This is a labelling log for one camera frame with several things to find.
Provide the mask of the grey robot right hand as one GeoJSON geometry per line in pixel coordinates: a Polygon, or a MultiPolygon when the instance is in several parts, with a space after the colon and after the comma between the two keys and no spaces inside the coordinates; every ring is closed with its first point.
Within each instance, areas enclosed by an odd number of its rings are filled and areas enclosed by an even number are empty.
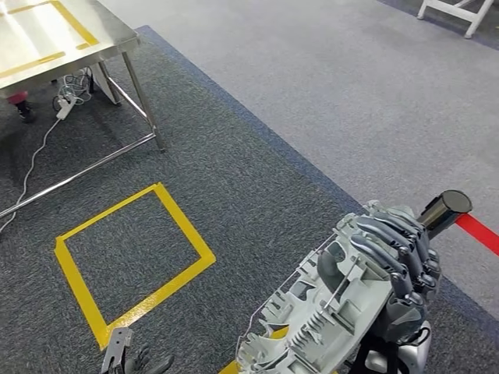
{"type": "Polygon", "coordinates": [[[428,232],[399,207],[350,213],[315,260],[313,337],[323,326],[340,326],[350,337],[374,335],[399,346],[429,340],[427,305],[439,290],[442,270],[428,232]]]}

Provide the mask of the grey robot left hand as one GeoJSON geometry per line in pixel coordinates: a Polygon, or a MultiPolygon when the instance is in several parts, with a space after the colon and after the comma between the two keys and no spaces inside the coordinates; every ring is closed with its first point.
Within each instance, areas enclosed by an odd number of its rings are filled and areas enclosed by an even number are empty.
{"type": "Polygon", "coordinates": [[[148,344],[143,345],[134,358],[127,358],[124,365],[125,374],[147,373],[163,374],[169,370],[175,360],[174,355],[168,355],[164,360],[154,367],[149,367],[151,360],[151,348],[148,344]]]}

